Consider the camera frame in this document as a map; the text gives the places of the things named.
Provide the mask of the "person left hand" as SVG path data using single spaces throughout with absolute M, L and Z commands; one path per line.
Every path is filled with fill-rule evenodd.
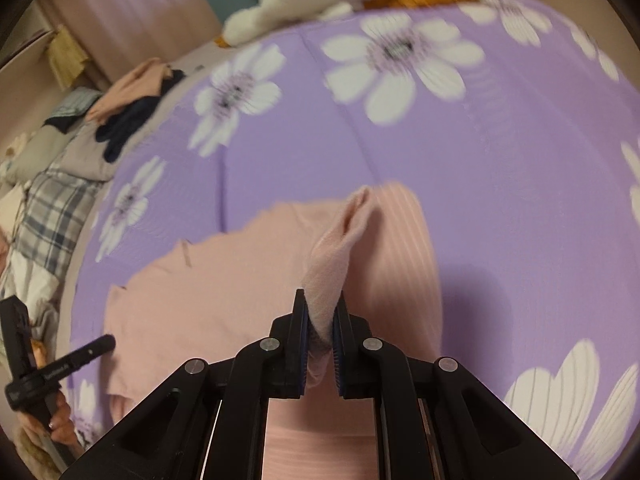
M 18 419 L 21 426 L 33 444 L 40 444 L 44 436 L 49 436 L 53 442 L 73 448 L 76 453 L 82 453 L 82 447 L 75 434 L 74 423 L 70 418 L 72 410 L 61 390 L 56 393 L 55 406 L 56 409 L 46 426 L 43 426 L 32 415 L 19 412 Z

